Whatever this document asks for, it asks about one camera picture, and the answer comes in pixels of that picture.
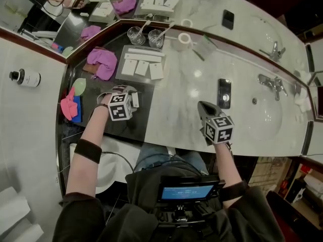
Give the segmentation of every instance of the pink towel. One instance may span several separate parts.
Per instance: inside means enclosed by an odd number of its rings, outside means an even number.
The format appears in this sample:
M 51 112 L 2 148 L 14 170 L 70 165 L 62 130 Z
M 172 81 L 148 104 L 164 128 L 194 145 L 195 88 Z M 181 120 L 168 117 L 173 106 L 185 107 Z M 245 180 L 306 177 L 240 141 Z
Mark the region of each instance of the pink towel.
M 73 117 L 77 116 L 77 103 L 73 101 L 74 93 L 75 87 L 72 87 L 66 98 L 61 100 L 62 112 L 69 121 L 71 121 Z
M 99 68 L 96 71 L 95 77 L 99 77 L 101 80 L 107 81 L 111 78 L 115 72 L 118 59 L 114 53 L 108 50 L 93 49 L 87 56 L 87 63 L 94 65 L 100 63 Z
M 99 33 L 100 30 L 101 30 L 101 27 L 95 26 L 95 25 L 86 27 L 82 30 L 81 38 L 84 38 L 84 40 L 88 40 L 91 37 L 95 36 L 97 33 Z
M 113 6 L 117 14 L 121 15 L 129 12 L 134 9 L 136 6 L 137 0 L 122 0 L 122 1 L 114 1 Z

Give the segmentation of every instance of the black phone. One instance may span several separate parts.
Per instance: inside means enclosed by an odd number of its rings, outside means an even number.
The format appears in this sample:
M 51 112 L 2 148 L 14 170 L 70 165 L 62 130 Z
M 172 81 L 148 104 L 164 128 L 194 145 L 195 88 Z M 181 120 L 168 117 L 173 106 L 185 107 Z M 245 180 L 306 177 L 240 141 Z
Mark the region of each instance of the black phone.
M 233 30 L 234 24 L 234 14 L 229 12 L 228 10 L 223 11 L 223 18 L 222 18 L 222 26 L 228 28 L 229 30 Z
M 231 106 L 231 81 L 228 79 L 219 79 L 218 106 L 222 109 Z

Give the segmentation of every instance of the wrist strap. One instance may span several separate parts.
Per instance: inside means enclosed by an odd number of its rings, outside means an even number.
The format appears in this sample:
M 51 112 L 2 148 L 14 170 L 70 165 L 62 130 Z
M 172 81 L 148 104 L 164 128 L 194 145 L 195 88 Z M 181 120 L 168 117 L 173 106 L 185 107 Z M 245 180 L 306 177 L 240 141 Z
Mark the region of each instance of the wrist strap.
M 95 110 L 97 107 L 99 107 L 99 106 L 106 107 L 106 108 L 109 110 L 109 107 L 108 107 L 106 104 L 101 103 L 101 104 L 96 105 L 96 107 L 92 110 L 92 113 L 91 113 L 91 115 L 90 115 L 90 117 L 89 117 L 89 119 L 88 119 L 88 121 L 87 121 L 87 122 L 89 122 L 89 121 L 90 121 L 90 119 L 91 119 L 91 117 L 92 117 L 92 115 L 93 115 L 94 110 Z
M 96 109 L 99 106 L 106 107 L 109 110 L 109 107 L 106 104 L 103 104 L 103 103 L 98 104 L 94 109 Z
M 80 154 L 89 160 L 94 161 L 95 163 L 100 163 L 102 149 L 94 143 L 91 143 L 87 140 L 80 139 L 76 145 L 74 153 Z
M 235 185 L 222 188 L 219 192 L 220 200 L 224 202 L 243 196 L 246 193 L 247 188 L 248 185 L 245 181 L 241 181 Z

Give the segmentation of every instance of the screen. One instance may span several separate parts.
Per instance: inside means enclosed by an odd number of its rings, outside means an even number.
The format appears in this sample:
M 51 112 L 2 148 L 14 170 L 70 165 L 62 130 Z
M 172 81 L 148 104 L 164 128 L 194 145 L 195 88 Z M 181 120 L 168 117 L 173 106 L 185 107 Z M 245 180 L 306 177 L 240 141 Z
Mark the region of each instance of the screen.
M 164 200 L 200 199 L 206 197 L 212 188 L 213 185 L 202 187 L 164 188 L 161 198 Z

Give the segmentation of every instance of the glass cup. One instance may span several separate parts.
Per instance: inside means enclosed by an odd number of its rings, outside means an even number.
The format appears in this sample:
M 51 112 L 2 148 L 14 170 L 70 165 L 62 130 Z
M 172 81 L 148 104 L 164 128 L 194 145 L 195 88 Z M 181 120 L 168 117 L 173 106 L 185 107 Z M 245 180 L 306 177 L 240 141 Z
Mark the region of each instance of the glass cup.
M 152 30 L 148 34 L 149 46 L 155 48 L 162 48 L 164 43 L 164 36 L 161 36 L 157 39 L 157 37 L 161 34 L 160 30 Z
M 128 38 L 130 39 L 131 44 L 136 46 L 142 45 L 146 40 L 145 36 L 142 33 L 138 35 L 139 31 L 140 31 L 139 27 L 131 27 L 127 32 L 127 35 L 128 35 Z

